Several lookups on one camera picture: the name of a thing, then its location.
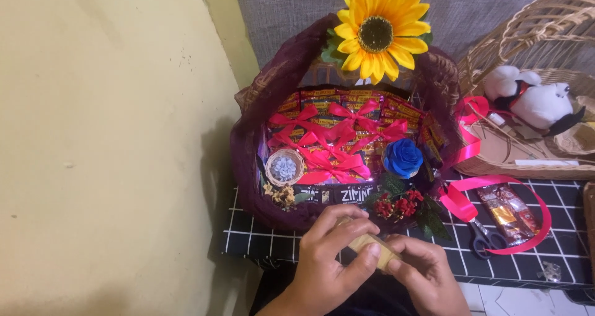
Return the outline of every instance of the yellow wall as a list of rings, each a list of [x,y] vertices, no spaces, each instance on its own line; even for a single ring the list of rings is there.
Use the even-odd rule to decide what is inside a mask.
[[[0,0],[0,315],[241,314],[237,90],[202,0]]]
[[[205,0],[237,84],[244,88],[257,76],[258,62],[248,39],[237,0]]]

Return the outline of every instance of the white plush toy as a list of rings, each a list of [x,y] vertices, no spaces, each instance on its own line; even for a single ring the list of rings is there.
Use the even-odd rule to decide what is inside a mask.
[[[535,72],[520,72],[514,66],[500,66],[486,76],[486,97],[496,108],[511,111],[531,126],[560,134],[581,121],[585,110],[572,113],[568,84],[541,85]]]

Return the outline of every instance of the black grid tablecloth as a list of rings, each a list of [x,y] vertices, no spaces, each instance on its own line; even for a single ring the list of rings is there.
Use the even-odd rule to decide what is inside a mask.
[[[454,181],[466,177],[453,172],[446,179]],[[561,180],[520,181],[546,202],[552,214],[552,238],[547,238],[529,251],[512,256],[495,255],[490,260],[480,260],[469,249],[470,228],[445,210],[441,214],[442,221],[454,241],[433,238],[431,242],[444,248],[453,274],[459,282],[533,289],[591,288],[593,281],[583,209],[583,183]],[[525,203],[534,208],[532,212],[535,216],[541,219],[539,204],[531,191],[521,184],[512,184],[512,187]],[[495,230],[494,221],[483,205],[480,205],[475,191],[465,193],[478,209],[477,219],[488,229]],[[263,226],[245,213],[236,201],[237,197],[228,211],[228,225],[221,240],[223,253],[251,258],[260,265],[269,266],[274,266],[278,260],[298,261],[301,234]],[[406,233],[425,240],[423,233],[417,228],[408,229]],[[345,249],[338,255],[338,260],[342,264],[348,264],[354,257],[353,251]],[[538,276],[537,273],[543,271],[544,261],[561,267],[561,282],[548,282],[544,277]]]

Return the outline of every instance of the artificial sunflower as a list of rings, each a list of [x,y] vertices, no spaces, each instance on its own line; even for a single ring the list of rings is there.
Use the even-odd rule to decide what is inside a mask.
[[[378,83],[384,74],[394,81],[401,66],[414,69],[412,54],[428,50],[420,35],[429,32],[428,23],[419,21],[429,4],[420,0],[345,0],[349,9],[339,10],[343,24],[334,30],[345,40],[337,50],[349,56],[343,70],[361,67],[359,76]]]

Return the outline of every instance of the person's hand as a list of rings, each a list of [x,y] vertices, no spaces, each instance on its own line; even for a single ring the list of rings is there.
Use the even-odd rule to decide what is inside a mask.
[[[337,219],[353,221],[334,227]],[[368,213],[354,205],[326,207],[299,244],[299,262],[293,282],[258,315],[325,315],[341,305],[376,270],[380,245],[364,246],[344,267],[335,260],[339,251],[364,234],[380,229]]]
[[[387,269],[407,288],[421,316],[471,315],[442,246],[398,234],[386,243],[403,256],[389,261]]]

